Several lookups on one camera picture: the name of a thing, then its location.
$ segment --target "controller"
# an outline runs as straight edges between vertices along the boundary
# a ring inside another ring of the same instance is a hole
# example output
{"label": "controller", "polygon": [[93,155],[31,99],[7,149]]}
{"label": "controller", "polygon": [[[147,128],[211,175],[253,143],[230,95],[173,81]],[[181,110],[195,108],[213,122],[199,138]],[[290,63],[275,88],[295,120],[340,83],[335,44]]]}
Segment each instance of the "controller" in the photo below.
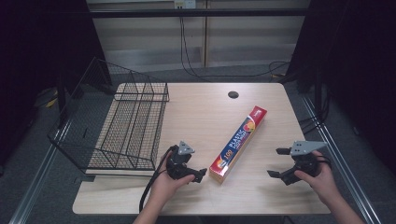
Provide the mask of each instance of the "controller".
{"label": "controller", "polygon": [[182,141],[179,147],[174,145],[171,148],[172,155],[166,162],[166,170],[169,176],[173,179],[180,179],[186,175],[195,175],[192,182],[201,183],[207,169],[197,171],[187,167],[187,162],[191,158],[191,153],[195,151]]}
{"label": "controller", "polygon": [[315,177],[317,175],[318,165],[320,162],[326,162],[330,166],[331,163],[326,157],[323,157],[323,161],[318,161],[317,157],[312,154],[312,151],[326,146],[327,144],[324,142],[296,141],[294,142],[293,147],[277,148],[276,153],[278,155],[291,155],[294,159],[294,166],[283,173],[268,170],[268,175],[273,178],[280,178],[286,185],[290,185],[301,180],[294,174],[294,171],[296,170],[301,170]]}

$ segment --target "black cable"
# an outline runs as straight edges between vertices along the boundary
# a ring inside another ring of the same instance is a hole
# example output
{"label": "black cable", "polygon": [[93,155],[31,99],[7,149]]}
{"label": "black cable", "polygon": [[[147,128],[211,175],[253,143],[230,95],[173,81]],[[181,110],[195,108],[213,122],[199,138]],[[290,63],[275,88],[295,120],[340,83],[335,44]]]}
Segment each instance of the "black cable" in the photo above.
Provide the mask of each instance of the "black cable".
{"label": "black cable", "polygon": [[[180,17],[180,57],[181,57],[181,65],[183,66],[184,71],[186,71],[190,76],[193,77],[198,77],[203,81],[209,82],[208,80],[198,76],[195,71],[192,69],[191,63],[190,63],[190,57],[189,57],[189,53],[187,52],[187,43],[186,43],[186,36],[184,35],[184,21],[183,18]],[[186,56],[187,56],[187,61],[189,63],[190,66],[190,70],[192,71],[192,73],[189,72],[189,70],[187,70],[187,68],[184,66],[184,61],[183,61],[183,42],[184,42],[184,50],[186,51]]]}
{"label": "black cable", "polygon": [[[324,100],[322,109],[319,111],[318,114],[316,114],[314,117],[309,118],[309,119],[313,119],[313,118],[320,118],[320,121],[318,124],[315,125],[315,127],[309,129],[308,131],[304,132],[304,134],[308,134],[310,132],[312,132],[313,130],[315,130],[317,127],[319,127],[320,125],[322,125],[324,123],[324,121],[326,120],[326,118],[329,116],[329,111],[330,111],[330,100],[332,98],[332,93],[330,92],[329,89],[327,89],[326,91],[326,98]],[[304,126],[302,128],[302,130],[304,130],[305,128],[309,127],[310,125],[312,125],[312,123]]]}
{"label": "black cable", "polygon": [[272,82],[272,79],[273,79],[273,77],[274,77],[274,75],[275,74],[273,74],[272,72],[275,70],[273,70],[273,69],[271,69],[271,65],[273,64],[273,63],[283,63],[283,64],[288,64],[289,62],[271,62],[269,65],[268,65],[268,69],[270,69],[270,73],[271,73],[271,77],[270,77],[270,80],[268,81],[269,83],[271,83]]}
{"label": "black cable", "polygon": [[[273,71],[276,70],[276,69],[278,69],[278,68],[280,68],[280,67],[285,66],[286,64],[288,64],[288,63],[281,64],[280,66],[274,68]],[[271,73],[271,71],[259,73],[259,74],[256,74],[256,75],[241,75],[241,76],[216,76],[216,75],[208,75],[208,76],[200,76],[200,77],[260,77],[260,76],[264,76],[264,75],[267,75],[267,74],[270,74],[270,73]]]}
{"label": "black cable", "polygon": [[140,198],[139,213],[143,210],[143,204],[145,203],[146,197],[149,193],[149,190],[151,189],[152,184],[162,172],[166,171],[166,170],[160,171],[160,169],[163,166],[163,162],[165,161],[168,153],[173,149],[174,147],[169,147],[168,150],[166,150],[165,154],[163,154],[163,158],[161,159],[160,164],[158,165],[157,169],[154,171],[154,174],[152,175],[151,179],[146,185],[145,191],[143,192],[142,197]]}
{"label": "black cable", "polygon": [[[207,75],[207,76],[199,76],[194,69],[191,66],[191,62],[190,62],[190,57],[189,57],[189,53],[187,51],[187,42],[186,42],[186,35],[185,35],[185,28],[184,28],[184,20],[183,17],[180,17],[180,38],[181,38],[181,47],[180,47],[180,55],[181,55],[181,65],[183,66],[183,69],[191,76],[193,77],[198,77],[204,81],[210,82],[209,80],[204,79],[204,77],[259,77],[259,76],[263,76],[263,75],[267,75],[267,74],[272,74],[273,71],[275,71],[276,69],[283,67],[286,64],[289,64],[290,62],[271,62],[269,64],[269,71],[264,72],[264,73],[259,73],[256,75],[243,75],[243,76],[216,76],[216,75]],[[189,72],[189,70],[187,70],[186,66],[184,65],[184,60],[183,60],[183,45],[184,45],[184,51],[186,52],[186,57],[187,57],[187,61],[189,64],[189,68],[191,70],[191,73]],[[271,69],[271,65],[273,63],[282,63],[280,66]]]}

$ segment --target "human hand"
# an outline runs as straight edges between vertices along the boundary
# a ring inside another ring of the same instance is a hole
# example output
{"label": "human hand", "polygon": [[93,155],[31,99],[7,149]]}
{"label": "human hand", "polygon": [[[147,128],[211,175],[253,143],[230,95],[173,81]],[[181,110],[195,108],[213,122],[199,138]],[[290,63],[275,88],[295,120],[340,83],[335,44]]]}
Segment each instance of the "human hand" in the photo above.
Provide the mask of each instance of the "human hand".
{"label": "human hand", "polygon": [[[312,152],[319,161],[323,161],[324,159],[321,158],[322,154],[318,151]],[[335,185],[334,178],[332,176],[332,169],[329,165],[325,162],[320,162],[318,165],[318,175],[313,177],[308,175],[307,173],[297,170],[294,174],[308,183],[311,188],[317,193],[320,200],[325,203],[329,204],[331,200],[337,200],[341,197],[340,192],[338,191],[337,186]]]}
{"label": "human hand", "polygon": [[172,179],[166,171],[166,162],[171,155],[172,152],[169,152],[166,156],[160,168],[160,174],[151,186],[149,201],[155,201],[156,203],[165,205],[180,187],[189,184],[195,178],[194,175],[187,175],[177,180]]}

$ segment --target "wrist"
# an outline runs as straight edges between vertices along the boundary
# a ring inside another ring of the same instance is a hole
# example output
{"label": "wrist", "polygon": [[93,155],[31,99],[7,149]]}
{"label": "wrist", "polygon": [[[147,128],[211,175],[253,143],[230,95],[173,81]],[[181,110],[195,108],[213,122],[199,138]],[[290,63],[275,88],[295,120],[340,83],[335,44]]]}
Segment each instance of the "wrist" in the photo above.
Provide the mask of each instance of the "wrist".
{"label": "wrist", "polygon": [[323,203],[326,204],[328,207],[337,206],[340,203],[345,203],[344,198],[341,194],[334,194],[331,197],[327,197],[326,199],[322,199]]}

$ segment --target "wooden table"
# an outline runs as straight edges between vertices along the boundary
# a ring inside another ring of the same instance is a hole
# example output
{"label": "wooden table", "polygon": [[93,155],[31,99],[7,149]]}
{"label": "wooden table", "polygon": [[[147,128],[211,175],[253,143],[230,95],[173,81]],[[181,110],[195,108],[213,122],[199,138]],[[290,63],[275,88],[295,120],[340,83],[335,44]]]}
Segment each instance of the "wooden table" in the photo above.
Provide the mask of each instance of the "wooden table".
{"label": "wooden table", "polygon": [[[206,174],[202,183],[190,183],[181,188],[165,206],[163,215],[329,213],[305,182],[286,186],[266,172],[291,168],[293,159],[277,155],[276,148],[291,147],[294,141],[304,140],[282,85],[168,85],[170,102],[165,109],[158,158],[170,146],[183,140],[195,149],[188,163],[192,169],[210,166],[254,105],[268,113],[222,184]],[[231,99],[229,91],[237,91],[239,97]],[[73,211],[77,214],[138,214],[140,197],[148,181],[148,177],[99,175],[93,182],[82,182]]]}

